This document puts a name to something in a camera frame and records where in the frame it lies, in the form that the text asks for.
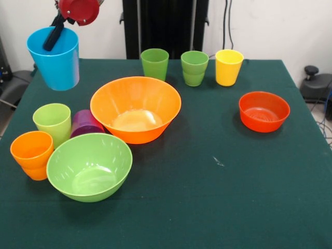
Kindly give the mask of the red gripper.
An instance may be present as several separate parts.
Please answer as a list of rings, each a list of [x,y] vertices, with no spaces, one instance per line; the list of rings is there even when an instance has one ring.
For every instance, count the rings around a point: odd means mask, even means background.
[[[100,10],[100,1],[98,0],[60,0],[58,8],[61,14],[58,14],[52,24],[53,30],[46,38],[43,48],[51,51],[64,29],[64,22],[67,20],[73,24],[77,22],[79,26],[92,23],[98,16]]]

